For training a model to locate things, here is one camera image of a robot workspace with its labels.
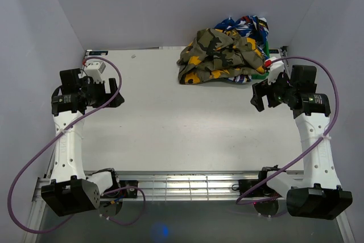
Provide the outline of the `camouflage yellow green trousers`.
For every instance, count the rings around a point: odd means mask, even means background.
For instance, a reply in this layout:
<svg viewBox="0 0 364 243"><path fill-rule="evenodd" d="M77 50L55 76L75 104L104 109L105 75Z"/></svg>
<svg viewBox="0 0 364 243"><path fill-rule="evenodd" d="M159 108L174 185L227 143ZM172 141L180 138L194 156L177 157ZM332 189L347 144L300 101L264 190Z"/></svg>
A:
<svg viewBox="0 0 364 243"><path fill-rule="evenodd" d="M262 75L266 56L256 41L237 31L207 28L197 32L177 61L180 84Z"/></svg>

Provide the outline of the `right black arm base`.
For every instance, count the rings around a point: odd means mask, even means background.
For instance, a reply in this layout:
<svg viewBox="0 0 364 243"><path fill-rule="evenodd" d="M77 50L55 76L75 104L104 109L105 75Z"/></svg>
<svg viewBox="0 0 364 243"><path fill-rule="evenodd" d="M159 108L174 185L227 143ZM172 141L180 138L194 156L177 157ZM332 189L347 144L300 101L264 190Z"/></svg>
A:
<svg viewBox="0 0 364 243"><path fill-rule="evenodd" d="M240 179L237 183L232 185L231 190L239 192L239 194L242 195L258 182L258 179ZM279 217L287 213L287 210L279 205L278 198L281 196L267 186L260 186L253 190L253 192L249 193L247 197L258 197L266 200L261 203L253 203L254 209L257 211L259 216Z"/></svg>

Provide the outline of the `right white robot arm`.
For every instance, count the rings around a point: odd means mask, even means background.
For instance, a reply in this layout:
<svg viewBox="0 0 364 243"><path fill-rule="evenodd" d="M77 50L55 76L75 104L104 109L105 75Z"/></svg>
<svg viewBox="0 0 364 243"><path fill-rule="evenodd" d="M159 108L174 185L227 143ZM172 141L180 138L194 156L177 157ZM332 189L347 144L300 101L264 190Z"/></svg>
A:
<svg viewBox="0 0 364 243"><path fill-rule="evenodd" d="M276 192L285 198L288 213L295 217L333 220L353 202L350 191L342 189L334 168L330 136L326 132L330 117L328 96L316 92L314 66L295 65L287 74L282 61L266 62L268 78L253 85L251 103L261 112L263 98L268 107L286 104L298 128L304 173L300 182L283 168L264 167L257 181L258 192L270 196Z"/></svg>

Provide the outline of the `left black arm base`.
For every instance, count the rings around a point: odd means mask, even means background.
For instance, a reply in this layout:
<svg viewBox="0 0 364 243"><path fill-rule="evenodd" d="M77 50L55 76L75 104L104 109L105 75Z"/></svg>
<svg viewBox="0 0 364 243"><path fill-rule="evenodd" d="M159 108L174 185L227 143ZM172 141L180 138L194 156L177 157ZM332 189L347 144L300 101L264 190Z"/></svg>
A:
<svg viewBox="0 0 364 243"><path fill-rule="evenodd" d="M118 185L122 188L135 186L139 182L137 180L120 180ZM127 199L136 199L138 191L136 189L123 189L117 192L109 193L101 197L102 201L98 209L99 213L106 216L116 216L123 207L123 201Z"/></svg>

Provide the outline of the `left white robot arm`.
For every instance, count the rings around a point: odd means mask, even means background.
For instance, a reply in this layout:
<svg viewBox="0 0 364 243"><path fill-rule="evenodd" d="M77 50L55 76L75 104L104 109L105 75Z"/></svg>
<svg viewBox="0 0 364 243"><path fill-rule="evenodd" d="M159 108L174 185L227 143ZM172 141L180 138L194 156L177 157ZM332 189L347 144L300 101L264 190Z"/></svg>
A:
<svg viewBox="0 0 364 243"><path fill-rule="evenodd" d="M121 190L113 168L86 176L82 166L82 118L87 108L117 108L125 101L114 78L109 79L110 90L105 90L103 71L100 62L97 68L61 71L61 85L51 96L53 121L61 137L55 143L50 183L41 188L41 196L58 216L97 209L103 193L115 197Z"/></svg>

